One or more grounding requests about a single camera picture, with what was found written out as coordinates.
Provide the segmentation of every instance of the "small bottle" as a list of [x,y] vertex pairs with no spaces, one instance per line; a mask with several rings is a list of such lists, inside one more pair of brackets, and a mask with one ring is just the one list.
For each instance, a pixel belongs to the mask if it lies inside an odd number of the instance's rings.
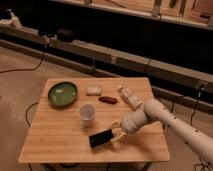
[[142,101],[128,88],[119,85],[118,91],[121,97],[130,105],[133,110],[137,110],[142,106]]
[[12,12],[11,9],[8,9],[8,11],[10,12],[10,15],[11,15],[11,21],[12,21],[11,25],[17,29],[22,28],[22,24],[21,24],[19,18]]

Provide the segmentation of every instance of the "black cable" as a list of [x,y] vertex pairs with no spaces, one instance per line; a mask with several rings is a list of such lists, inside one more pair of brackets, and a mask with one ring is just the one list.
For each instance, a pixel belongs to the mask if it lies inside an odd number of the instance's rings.
[[29,68],[29,69],[11,69],[11,70],[6,70],[6,71],[0,71],[0,74],[8,73],[8,72],[17,72],[17,71],[34,71],[34,70],[38,69],[41,66],[41,64],[42,64],[42,62],[44,60],[44,56],[45,56],[45,51],[42,52],[42,56],[41,56],[41,60],[40,60],[39,64],[36,67],[34,67],[34,68]]
[[149,59],[148,63],[144,67],[144,70],[143,70],[144,76],[147,76],[147,70],[149,68],[149,65],[150,65],[151,61],[152,61],[152,58]]
[[172,100],[172,107],[171,107],[171,110],[170,110],[171,113],[173,113],[173,111],[174,111],[174,107],[175,107],[176,100],[177,100],[177,99],[184,98],[184,97],[186,97],[186,95],[175,96],[175,97],[173,98],[173,100]]
[[110,163],[107,164],[106,171],[109,171],[109,169],[110,169]]
[[27,110],[26,110],[26,112],[25,112],[25,119],[26,119],[27,125],[28,125],[29,127],[30,127],[30,122],[29,122],[29,120],[28,120],[28,111],[29,111],[33,106],[35,106],[35,105],[37,105],[37,104],[38,104],[38,102],[31,104],[31,105],[27,108]]
[[65,168],[65,169],[71,169],[71,168],[77,167],[79,164],[78,163],[73,163],[73,164],[60,163],[60,165],[61,165],[61,167]]
[[27,165],[28,165],[29,170],[33,171],[32,166],[29,163]]
[[121,8],[126,8],[125,6],[119,4],[119,3],[115,2],[115,1],[112,1],[112,0],[105,0],[105,1],[111,2],[111,3],[117,5],[117,6],[121,7]]
[[197,100],[196,100],[196,103],[195,103],[195,105],[194,105],[194,111],[193,111],[193,113],[192,113],[192,115],[191,115],[191,117],[190,117],[190,125],[191,126],[193,126],[193,117],[195,116],[195,114],[196,114],[196,112],[197,112],[197,106],[198,106],[198,104],[199,104],[199,101],[200,101],[200,98],[198,98]]

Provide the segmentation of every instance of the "paper cup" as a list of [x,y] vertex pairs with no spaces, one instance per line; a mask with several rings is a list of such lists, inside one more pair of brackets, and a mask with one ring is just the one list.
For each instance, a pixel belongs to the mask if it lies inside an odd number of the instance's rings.
[[91,104],[84,104],[78,112],[83,126],[90,127],[95,120],[95,107]]

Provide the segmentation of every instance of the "shelf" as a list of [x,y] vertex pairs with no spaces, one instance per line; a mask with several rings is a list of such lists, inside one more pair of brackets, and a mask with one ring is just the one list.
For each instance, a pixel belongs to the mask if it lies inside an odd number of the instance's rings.
[[200,29],[213,30],[213,27],[208,26],[207,23],[197,22],[192,19],[191,6],[193,4],[193,0],[186,1],[186,6],[185,6],[185,11],[184,11],[183,16],[177,15],[177,11],[180,8],[180,3],[176,4],[177,7],[174,10],[168,10],[168,8],[165,8],[166,5],[168,6],[168,4],[165,4],[162,2],[162,5],[164,5],[164,6],[160,11],[160,12],[162,12],[161,17],[160,16],[152,17],[152,12],[151,12],[152,8],[150,8],[151,3],[149,3],[149,5],[147,5],[147,6],[141,5],[141,6],[143,6],[142,10],[135,10],[134,8],[116,7],[115,4],[109,5],[108,3],[103,2],[104,0],[95,0],[94,3],[91,3],[89,5],[85,5],[83,0],[50,0],[50,1],[69,4],[69,5],[76,5],[76,6],[81,6],[81,7],[85,7],[85,8],[103,10],[103,11],[108,11],[108,12],[114,12],[114,13],[119,13],[119,14],[125,14],[125,15],[146,18],[146,19],[151,19],[151,20],[158,20],[158,21],[174,23],[174,24],[179,24],[179,25],[184,25],[184,26],[190,26],[190,27],[195,27],[195,28],[200,28]]

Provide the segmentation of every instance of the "wooden table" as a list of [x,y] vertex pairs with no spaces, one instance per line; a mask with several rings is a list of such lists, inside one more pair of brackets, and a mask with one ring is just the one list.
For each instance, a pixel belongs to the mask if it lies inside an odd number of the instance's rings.
[[[48,90],[61,81],[77,85],[78,99],[64,109],[54,109],[47,99]],[[162,126],[159,122],[143,127],[121,141],[90,148],[88,136],[119,121],[130,107],[120,97],[117,88],[122,84],[141,100],[153,97],[147,78],[68,78],[49,79],[41,95],[19,156],[20,163],[99,163],[168,161],[169,153]],[[97,96],[86,96],[87,86],[102,86],[102,95],[116,97],[118,103],[110,105],[98,101]],[[93,127],[84,128],[78,117],[79,106],[90,103],[96,107]]]

